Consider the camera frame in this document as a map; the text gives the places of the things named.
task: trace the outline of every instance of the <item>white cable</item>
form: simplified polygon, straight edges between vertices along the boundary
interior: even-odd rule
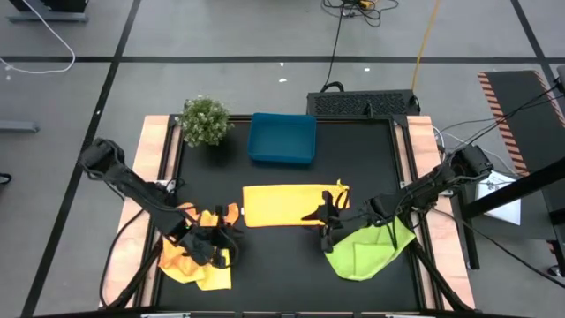
[[[45,20],[43,19],[43,17],[41,16],[41,14],[39,14],[38,11],[36,11],[34,9],[34,7],[31,6],[31,4],[29,4],[26,0],[21,0],[24,4],[27,5],[27,7],[29,7],[29,9],[31,11],[33,11],[35,13],[35,15],[37,16],[37,18],[39,18],[41,20],[41,22],[43,22],[43,24],[47,27],[47,29],[49,31],[51,31],[51,33],[57,38],[59,39],[59,41],[71,52],[72,55],[72,61],[71,63],[65,67],[62,70],[53,70],[53,71],[28,71],[28,70],[22,70],[19,69],[17,67],[15,67],[14,65],[10,65],[8,63],[6,63],[1,57],[0,57],[0,62],[2,62],[4,65],[6,65],[6,71],[9,70],[14,70],[17,72],[23,72],[25,74],[50,74],[50,73],[58,73],[58,72],[67,72],[71,69],[71,67],[74,65],[74,61],[76,59],[76,56],[74,54],[74,51],[71,49],[71,47],[69,46],[69,44],[67,44],[67,42],[65,42],[63,39],[61,39],[61,37],[59,36],[59,34],[57,34],[55,31],[53,31],[53,29],[51,28],[51,26],[49,26],[49,24],[47,24],[47,22],[45,22]]]
[[[469,143],[469,142],[465,142],[465,140],[462,140],[462,139],[460,139],[460,138],[458,138],[458,137],[452,135],[452,134],[449,133],[449,132],[441,132],[440,135],[442,135],[442,134],[446,134],[447,136],[449,136],[449,137],[451,137],[451,138],[453,138],[454,140],[457,140],[457,141],[459,141],[459,142],[462,142],[462,143],[465,143],[465,144],[468,144],[468,143]],[[504,168],[506,168],[506,169],[507,169],[509,172],[511,172],[512,174],[517,175],[517,176],[520,175],[519,173],[517,173],[516,171],[514,171],[514,169],[510,168],[510,167],[504,162],[504,160],[503,160],[499,155],[496,155],[494,152],[488,151],[488,150],[486,150],[486,149],[483,149],[483,151],[485,151],[486,153],[488,153],[488,154],[490,154],[490,155],[495,156],[498,160],[501,161],[501,163],[504,165]]]
[[[443,135],[441,135],[440,130],[437,129],[436,127],[432,126],[432,128],[437,132],[437,133],[435,134],[435,137],[437,137],[438,134],[440,135],[440,142],[441,142],[441,146],[443,147],[443,151],[444,151],[444,155],[445,155],[445,140],[443,139]]]

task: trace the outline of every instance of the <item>power cord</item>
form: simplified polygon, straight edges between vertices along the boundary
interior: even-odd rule
[[[547,98],[547,101],[533,103],[532,105],[528,105],[527,107],[522,108],[522,110],[527,110],[527,109],[529,109],[529,108],[537,107],[537,106],[540,106],[540,105],[545,105],[545,104],[547,104],[547,103],[549,103],[549,102],[551,102],[551,101],[554,101],[554,100],[556,100],[556,99],[562,98],[563,96],[564,96],[564,95],[559,95],[559,96],[556,96],[556,97],[555,97],[555,96],[554,96],[554,97],[548,97],[548,98]],[[465,120],[465,121],[463,121],[463,122],[459,122],[459,123],[456,123],[456,124],[449,125],[449,126],[443,128],[443,129],[441,129],[441,130],[440,130],[439,132],[437,132],[435,135],[437,136],[439,133],[443,133],[443,132],[447,131],[448,129],[451,129],[451,128],[453,128],[453,127],[457,127],[457,126],[459,126],[459,125],[472,124],[472,123],[481,123],[481,122],[485,122],[485,121],[497,120],[497,119],[499,119],[499,118],[500,118],[500,117],[489,117],[489,118],[483,118],[483,119]]]
[[[57,34],[57,32],[53,31],[53,29],[51,28],[51,26],[49,26],[49,24],[45,21],[45,19],[43,19],[43,17],[41,16],[41,14],[39,14],[39,12],[31,5],[29,4],[26,0],[21,0],[24,4],[27,5],[27,7],[33,12],[35,13],[35,15],[37,16],[37,18],[39,18],[39,20],[41,20],[41,22],[43,22],[43,24],[47,27],[47,29],[69,50],[69,52],[71,52],[72,55],[72,60],[71,63],[65,67],[64,69],[61,70],[52,70],[52,71],[28,71],[28,70],[22,70],[19,69],[17,67],[15,67],[14,65],[8,64],[6,61],[4,61],[1,57],[0,57],[0,62],[2,62],[2,64],[6,65],[6,71],[9,70],[14,70],[16,72],[22,72],[25,74],[50,74],[50,73],[59,73],[59,72],[67,72],[71,69],[71,67],[74,65],[74,61],[76,60],[76,56],[74,54],[74,51],[71,49],[71,47],[69,46],[69,44],[67,44],[67,42],[65,42],[61,36],[59,36],[59,34]]]
[[[528,104],[537,101],[539,98],[541,98],[543,95],[551,92],[552,90],[557,88],[558,84],[555,84],[554,86],[550,87],[549,89],[547,89],[547,91],[541,93],[540,95],[537,95],[536,97],[532,98],[531,100],[529,100],[528,102],[524,103],[522,106],[518,107],[515,110],[512,110],[511,112],[509,112],[508,114],[498,118],[494,124],[487,126],[481,130],[479,130],[477,133],[475,133],[474,135],[472,135],[471,137],[469,137],[465,142],[462,142],[461,144],[459,144],[456,149],[458,149],[459,147],[461,147],[462,145],[465,144],[472,144],[473,142],[475,142],[476,140],[478,140],[479,138],[481,138],[482,136],[484,136],[485,134],[487,134],[488,132],[492,131],[494,128],[496,128],[500,123],[502,123],[503,121],[505,121],[506,119],[512,118],[515,114],[517,114],[520,110],[523,110],[526,106],[528,106]]]
[[[328,86],[329,77],[332,74],[332,67],[334,66],[334,59],[335,59],[335,50],[337,49],[337,39],[339,39],[339,32],[342,29],[342,19],[343,19],[343,8],[344,8],[344,6],[345,6],[345,4],[341,5],[340,14],[339,14],[339,23],[337,24],[337,33],[335,34],[334,51],[332,52],[332,58],[329,61],[328,77],[326,78],[326,82],[324,83],[322,91]]]
[[[176,181],[177,183],[175,184],[175,189],[173,189],[169,194],[172,195],[174,194],[178,189],[180,189],[181,187],[183,187],[184,185],[186,185],[186,182],[181,179],[181,178],[173,178],[171,180],[169,180],[169,182],[167,182],[166,187],[169,188],[169,185],[171,184],[171,182]],[[112,187],[108,181],[104,180],[104,183],[106,184],[106,186],[108,186],[110,188],[110,190],[112,190],[113,193],[115,193],[118,197],[120,197],[120,199],[122,199],[122,201],[124,200],[124,196],[122,194],[120,194],[114,187]],[[107,307],[108,303],[106,302],[106,299],[104,298],[104,294],[103,294],[103,290],[104,290],[104,281],[106,280],[106,275],[108,272],[108,266],[109,266],[109,261],[112,258],[112,254],[114,253],[114,248],[116,247],[116,243],[118,242],[118,240],[120,239],[120,237],[122,236],[122,234],[124,233],[124,231],[130,226],[132,225],[135,220],[137,220],[144,212],[145,210],[142,208],[138,213],[136,213],[128,222],[126,222],[124,224],[124,226],[122,226],[122,228],[120,229],[120,231],[117,232],[116,236],[114,237],[114,240],[112,241],[112,243],[109,246],[109,251],[108,251],[108,255],[106,256],[106,261],[104,262],[104,268],[102,270],[102,277],[100,278],[100,284],[99,284],[99,288],[98,288],[98,297],[100,298],[100,302],[102,303],[102,307]]]
[[[135,216],[133,216],[126,224],[124,224],[120,231],[117,232],[117,235],[114,237],[112,244],[110,244],[109,246],[108,256],[106,256],[106,262],[104,263],[104,269],[102,270],[102,277],[100,278],[100,285],[98,287],[98,297],[100,298],[100,302],[102,303],[103,307],[108,306],[108,303],[106,303],[106,300],[104,299],[104,281],[106,280],[106,274],[108,272],[109,260],[112,258],[112,254],[114,253],[114,247],[116,247],[116,243],[122,236],[122,233],[124,233],[125,229],[132,225],[132,223],[135,222],[135,220],[137,220],[144,211],[145,210],[142,208],[138,213],[135,214]]]
[[[416,88],[416,82],[418,81],[418,71],[420,69],[420,59],[424,54],[424,50],[426,49],[427,39],[430,37],[430,33],[432,32],[433,23],[435,23],[435,17],[438,14],[438,10],[440,9],[441,0],[435,0],[435,4],[433,5],[432,16],[427,23],[426,32],[424,33],[424,40],[422,40],[422,45],[420,46],[420,50],[418,52],[418,57],[416,58],[416,67],[414,68],[414,73],[412,74],[412,85],[411,90],[412,92]]]
[[[459,141],[459,142],[466,143],[465,140],[462,140],[462,139],[460,139],[459,137],[457,137],[457,136],[455,136],[455,135],[453,135],[453,134],[451,134],[451,133],[449,133],[449,132],[440,132],[440,130],[437,129],[436,127],[434,127],[433,129],[434,129],[435,131],[437,131],[436,136],[440,136],[440,137],[441,137],[441,145],[442,145],[444,148],[445,148],[445,143],[444,143],[444,141],[443,141],[443,135],[449,136],[449,137],[451,137],[451,138],[453,138],[454,140],[457,140],[457,141]],[[500,157],[499,155],[496,155],[494,152],[489,151],[489,150],[486,150],[486,149],[484,149],[484,148],[481,148],[481,149],[483,149],[483,151],[486,152],[486,153],[488,153],[489,155],[492,155],[492,156],[494,156],[495,158],[497,158],[497,159],[502,163],[502,165],[504,166],[504,168],[506,168],[506,170],[508,170],[508,172],[510,172],[512,175],[514,175],[514,176],[520,176],[520,177],[522,176],[521,174],[519,174],[518,172],[516,172],[516,171],[514,171],[512,168],[510,168],[510,166],[509,166],[507,163],[505,163],[505,162],[504,162],[504,159],[502,159],[502,157]]]
[[[506,247],[504,247],[503,245],[501,245],[500,243],[498,243],[497,241],[495,241],[493,238],[490,238],[489,236],[487,236],[485,233],[475,229],[473,226],[471,226],[470,224],[468,224],[467,222],[465,222],[463,219],[459,218],[459,217],[455,217],[452,216],[450,213],[444,212],[444,211],[440,211],[437,208],[433,208],[434,211],[436,211],[437,213],[440,213],[444,216],[448,216],[450,218],[452,218],[454,221],[459,222],[461,224],[463,224],[465,227],[469,228],[470,230],[474,231],[475,233],[477,233],[478,235],[482,236],[485,239],[488,239],[489,241],[491,241],[491,243],[495,244],[497,247],[499,247],[504,253],[510,255],[512,258],[514,258],[515,260],[521,262],[525,267],[527,267],[528,269],[531,269],[534,273],[544,277],[545,279],[547,279],[548,281],[560,286],[561,288],[565,289],[565,284],[554,279],[553,277],[549,276],[548,274],[542,272],[539,269],[536,269],[535,267],[533,267],[530,263],[528,263],[527,261],[524,261],[523,259],[521,259],[520,257],[516,256],[515,254],[513,254],[512,252],[510,252]]]
[[[342,0],[341,5],[334,5],[330,0],[321,0],[320,8],[332,17],[355,18],[362,16],[365,23],[370,27],[380,27],[382,13],[398,7],[397,0],[389,0],[393,5],[382,9],[377,9],[378,0]],[[333,13],[332,9],[340,9],[339,15]]]

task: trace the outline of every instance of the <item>orange and black hazard stripe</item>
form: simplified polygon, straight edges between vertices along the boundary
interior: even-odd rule
[[[544,91],[547,91],[549,88],[547,87],[545,81],[541,78],[541,76],[539,76],[538,72],[534,71],[534,73],[538,77],[539,84],[544,88]],[[565,127],[565,117],[563,116],[563,113],[561,112],[557,101],[554,99],[554,93],[548,92],[547,97],[549,97],[549,102],[551,103],[551,107],[554,109],[555,116],[557,116],[559,122],[561,123],[561,127]]]
[[[485,73],[480,72],[478,74],[478,81],[480,82],[480,86],[483,88],[486,100],[488,101],[488,106],[490,107],[493,115],[500,118],[498,128],[501,131],[502,140],[504,140],[504,144],[510,154],[510,159],[512,159],[516,172],[522,176],[529,175],[528,168],[520,154],[520,149],[518,149],[514,135],[510,130],[509,123],[506,119],[503,119],[504,113],[502,112],[501,105],[498,103],[498,99],[496,98],[496,94],[493,91],[493,87],[488,80],[488,77]]]

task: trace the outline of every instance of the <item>wooden frame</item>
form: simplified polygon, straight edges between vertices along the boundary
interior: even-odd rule
[[[169,123],[169,116],[147,116],[139,138],[139,145],[133,170],[145,180],[156,180],[161,164],[165,135]],[[432,120],[430,117],[408,117],[408,130],[411,137],[412,152],[416,163],[418,176],[424,176],[440,163],[437,144],[433,135]],[[400,152],[401,164],[403,167],[404,180],[411,180],[410,165],[404,144],[403,131],[399,126],[396,128],[396,137]],[[170,140],[171,145],[177,145],[180,138],[180,131],[175,128]],[[169,158],[167,158],[167,168],[165,179],[171,179],[175,160],[177,158],[177,147],[171,147]],[[130,199],[126,199],[118,229],[120,229],[133,215],[139,211],[140,207]],[[448,198],[441,197],[438,200],[437,209],[451,213],[451,204]],[[128,284],[136,269],[141,262],[143,247],[147,237],[148,215],[141,216],[134,222],[129,229],[124,231],[112,254],[109,263],[106,283],[103,295],[105,299],[111,301]],[[470,307],[474,307],[471,286],[467,276],[463,252],[459,243],[456,223],[452,219],[437,214],[427,215],[429,233],[431,236],[433,257],[435,264],[441,274],[445,277],[451,288],[459,295],[459,298]],[[418,240],[422,239],[419,229],[416,232]],[[149,270],[147,275],[142,306],[149,306],[151,303],[151,292],[154,285],[154,273],[156,264]],[[425,268],[420,264],[420,273],[427,308],[434,308],[434,299],[430,276]]]

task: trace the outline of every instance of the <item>black floor stripe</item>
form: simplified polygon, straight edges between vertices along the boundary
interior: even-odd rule
[[[114,82],[114,78],[116,77],[117,68],[119,66],[119,59],[124,54],[125,44],[127,43],[127,39],[132,30],[133,21],[135,20],[135,16],[137,15],[140,2],[141,0],[134,0],[132,3],[132,8],[130,9],[130,13],[125,22],[124,30],[122,31],[120,41],[116,48],[116,53],[114,54],[114,59],[109,67],[106,80],[102,85],[102,91],[100,92],[98,102],[96,103],[96,107],[94,109],[92,119],[90,120],[87,133],[85,135],[85,138],[83,139],[82,147],[80,149],[81,152],[92,143],[94,135],[96,134],[96,129],[98,128],[98,124],[100,123],[100,118],[104,111],[104,107],[106,106],[106,101],[108,100],[110,89],[112,88],[112,83]],[[61,208],[59,209],[59,212],[56,216],[55,224],[53,226],[53,229],[51,230],[45,251],[43,252],[39,268],[35,273],[35,278],[32,283],[31,289],[27,294],[26,303],[21,313],[22,317],[31,317],[35,312],[37,303],[41,296],[41,291],[43,290],[43,285],[45,284],[45,280],[47,279],[47,275],[49,273],[51,263],[53,262],[55,252],[57,251],[57,246],[59,244],[59,240],[61,239],[64,225],[71,210],[72,201],[74,200],[74,196],[77,192],[81,174],[82,169],[78,165],[75,165],[74,170],[72,171],[71,180],[64,193]]]
[[[3,57],[8,63],[69,63],[71,57]],[[120,57],[120,63],[328,63],[330,56],[256,57]],[[115,57],[77,57],[76,63],[111,63]],[[413,64],[416,57],[335,57],[338,63]],[[565,64],[565,57],[422,57],[422,64]]]
[[[536,57],[540,61],[539,64],[541,66],[542,71],[546,75],[547,83],[551,87],[551,86],[554,85],[555,77],[554,77],[554,73],[552,72],[551,67],[549,65],[550,64],[561,64],[561,63],[563,63],[563,61],[552,62],[551,58],[546,58],[544,51],[541,49],[541,46],[539,45],[539,42],[538,42],[538,39],[536,38],[536,35],[533,33],[533,29],[531,28],[530,22],[528,21],[528,18],[526,17],[526,14],[524,12],[524,9],[522,8],[522,5],[520,4],[520,2],[518,0],[510,0],[510,2],[512,3],[512,6],[514,7],[514,10],[516,11],[516,15],[518,16],[518,19],[520,20],[520,24],[522,24],[522,28],[524,29],[524,32],[526,33],[526,37],[528,38],[528,41],[530,42],[530,45],[531,45],[531,48],[533,49],[533,52],[536,54]],[[563,101],[558,101],[558,103],[561,107],[561,110],[565,110],[565,104],[563,104]]]

